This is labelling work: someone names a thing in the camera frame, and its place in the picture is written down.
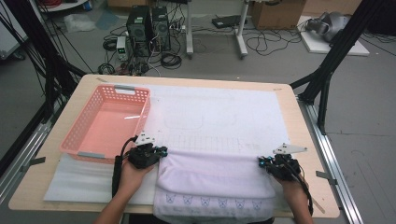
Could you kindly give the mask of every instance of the plastic bag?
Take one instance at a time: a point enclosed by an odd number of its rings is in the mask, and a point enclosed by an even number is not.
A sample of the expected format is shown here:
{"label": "plastic bag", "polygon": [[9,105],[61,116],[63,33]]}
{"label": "plastic bag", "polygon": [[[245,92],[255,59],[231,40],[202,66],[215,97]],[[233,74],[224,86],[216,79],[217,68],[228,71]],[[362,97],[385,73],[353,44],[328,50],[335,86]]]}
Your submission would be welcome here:
{"label": "plastic bag", "polygon": [[71,14],[64,17],[64,23],[68,33],[78,31],[91,31],[95,28],[95,23],[87,15]]}

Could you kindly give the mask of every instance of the cardboard box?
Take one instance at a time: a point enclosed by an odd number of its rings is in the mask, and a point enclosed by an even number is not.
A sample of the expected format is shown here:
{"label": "cardboard box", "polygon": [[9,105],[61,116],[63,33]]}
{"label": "cardboard box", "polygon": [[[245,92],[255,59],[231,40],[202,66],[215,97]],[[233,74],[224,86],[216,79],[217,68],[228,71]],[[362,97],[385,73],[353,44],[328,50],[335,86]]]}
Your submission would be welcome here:
{"label": "cardboard box", "polygon": [[323,12],[341,12],[353,15],[361,0],[307,0],[303,14],[320,16]]}
{"label": "cardboard box", "polygon": [[107,0],[109,7],[151,6],[152,0]]}
{"label": "cardboard box", "polygon": [[251,19],[258,30],[289,30],[297,26],[306,0],[282,0],[275,6],[255,3]]}

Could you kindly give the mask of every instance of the gray floor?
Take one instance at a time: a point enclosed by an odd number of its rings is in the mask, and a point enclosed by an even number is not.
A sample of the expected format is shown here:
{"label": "gray floor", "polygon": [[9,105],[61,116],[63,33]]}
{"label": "gray floor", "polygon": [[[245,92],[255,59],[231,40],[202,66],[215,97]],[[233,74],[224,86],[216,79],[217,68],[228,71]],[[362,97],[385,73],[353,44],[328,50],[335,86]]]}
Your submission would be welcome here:
{"label": "gray floor", "polygon": [[[65,13],[71,12],[81,11],[75,9]],[[99,21],[103,13],[102,9],[96,9],[86,14],[93,21]],[[103,37],[124,23],[125,20],[119,19],[104,30],[66,36],[95,71],[104,62]],[[384,44],[376,39],[370,41],[396,53],[396,43]],[[364,223],[396,223],[395,180],[392,178],[396,156],[396,121],[393,118],[396,101],[392,100],[392,96],[396,95],[395,57],[363,40],[361,43],[370,51],[370,56],[347,56],[333,76],[326,130]],[[284,42],[271,42],[269,48],[284,45]],[[286,49],[265,57],[249,49],[248,56],[241,61],[232,35],[212,33],[194,33],[194,47],[192,60],[181,53],[183,62],[177,70],[158,68],[161,77],[291,83],[315,71],[325,57],[323,54],[308,53],[300,42],[289,44]],[[65,47],[65,50],[72,64],[88,71],[70,47]],[[159,75],[155,70],[147,72],[149,77]],[[1,157],[43,101],[30,61],[7,60],[0,63]],[[96,213],[10,211],[7,208],[10,195],[0,205],[2,223],[87,223],[97,216]],[[344,215],[315,221],[347,223]],[[292,221],[278,218],[276,223]]]}

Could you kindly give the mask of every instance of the folded towel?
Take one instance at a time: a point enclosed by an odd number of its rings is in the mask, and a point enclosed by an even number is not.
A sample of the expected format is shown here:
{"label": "folded towel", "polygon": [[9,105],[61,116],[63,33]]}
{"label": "folded towel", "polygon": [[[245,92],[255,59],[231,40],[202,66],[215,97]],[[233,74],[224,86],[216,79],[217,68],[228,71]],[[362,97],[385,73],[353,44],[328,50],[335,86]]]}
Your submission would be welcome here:
{"label": "folded towel", "polygon": [[154,216],[173,223],[248,223],[272,216],[275,191],[257,157],[169,150]]}

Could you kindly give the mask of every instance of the white towel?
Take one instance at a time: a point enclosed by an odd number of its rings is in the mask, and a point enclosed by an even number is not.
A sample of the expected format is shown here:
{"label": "white towel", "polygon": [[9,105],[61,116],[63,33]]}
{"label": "white towel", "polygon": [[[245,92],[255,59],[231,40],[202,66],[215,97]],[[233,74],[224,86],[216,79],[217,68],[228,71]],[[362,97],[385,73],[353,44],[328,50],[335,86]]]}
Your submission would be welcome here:
{"label": "white towel", "polygon": [[172,224],[264,221],[275,196],[254,155],[169,150],[160,162],[154,216]]}

